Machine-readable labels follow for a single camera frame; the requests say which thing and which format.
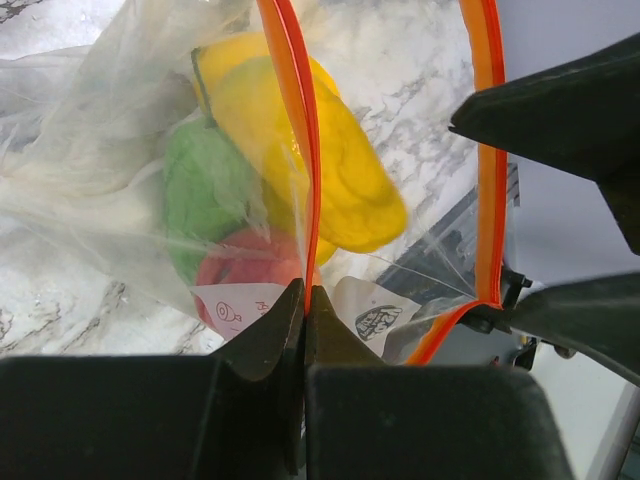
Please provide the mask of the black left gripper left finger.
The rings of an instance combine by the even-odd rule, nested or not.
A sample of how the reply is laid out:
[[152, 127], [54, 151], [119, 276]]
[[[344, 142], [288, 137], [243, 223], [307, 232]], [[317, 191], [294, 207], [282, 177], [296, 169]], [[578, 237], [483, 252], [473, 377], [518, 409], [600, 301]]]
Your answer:
[[1, 362], [5, 479], [287, 479], [298, 472], [304, 286], [209, 355]]

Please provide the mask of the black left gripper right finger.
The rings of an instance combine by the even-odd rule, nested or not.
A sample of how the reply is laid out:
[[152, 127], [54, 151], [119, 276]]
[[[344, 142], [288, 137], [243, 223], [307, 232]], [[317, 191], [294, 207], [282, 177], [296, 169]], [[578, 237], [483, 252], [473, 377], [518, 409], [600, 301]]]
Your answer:
[[306, 319], [311, 479], [569, 479], [542, 388], [495, 366], [389, 366], [314, 287]]

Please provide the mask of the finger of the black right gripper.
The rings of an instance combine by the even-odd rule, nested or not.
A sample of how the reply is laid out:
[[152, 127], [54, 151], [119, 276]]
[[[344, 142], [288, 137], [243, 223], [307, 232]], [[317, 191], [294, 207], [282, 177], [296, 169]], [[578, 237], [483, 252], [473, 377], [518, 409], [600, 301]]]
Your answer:
[[557, 285], [530, 294], [511, 326], [575, 350], [639, 383], [639, 274]]
[[453, 133], [591, 180], [639, 251], [639, 37], [468, 97]]

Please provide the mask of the orange toy peach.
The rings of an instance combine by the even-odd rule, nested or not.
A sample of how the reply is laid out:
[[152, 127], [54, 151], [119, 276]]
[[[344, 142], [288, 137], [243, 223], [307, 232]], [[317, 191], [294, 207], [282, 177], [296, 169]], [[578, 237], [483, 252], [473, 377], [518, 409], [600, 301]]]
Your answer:
[[200, 319], [230, 340], [265, 315], [303, 267], [297, 241], [279, 230], [266, 240], [243, 229], [226, 242], [229, 256], [205, 257], [191, 291]]

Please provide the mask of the yellow toy mango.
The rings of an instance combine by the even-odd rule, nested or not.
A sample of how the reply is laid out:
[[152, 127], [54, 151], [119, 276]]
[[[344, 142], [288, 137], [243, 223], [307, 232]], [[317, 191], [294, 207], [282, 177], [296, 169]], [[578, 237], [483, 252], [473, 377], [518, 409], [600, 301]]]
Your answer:
[[[245, 32], [196, 48], [192, 64], [203, 112], [262, 174], [267, 200], [291, 208], [294, 195], [306, 196], [308, 178], [265, 36]], [[317, 260], [324, 263], [335, 248], [370, 253], [394, 241], [408, 212], [333, 78], [317, 60], [309, 64], [321, 160]]]

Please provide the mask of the clear zip bag orange zipper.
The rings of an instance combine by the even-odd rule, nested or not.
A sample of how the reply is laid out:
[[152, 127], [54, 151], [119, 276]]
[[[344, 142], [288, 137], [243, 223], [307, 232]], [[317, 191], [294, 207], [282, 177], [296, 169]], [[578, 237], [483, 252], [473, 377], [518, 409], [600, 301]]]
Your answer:
[[506, 154], [453, 112], [505, 78], [492, 1], [127, 1], [1, 65], [1, 210], [231, 339], [294, 279], [390, 363], [497, 307]]

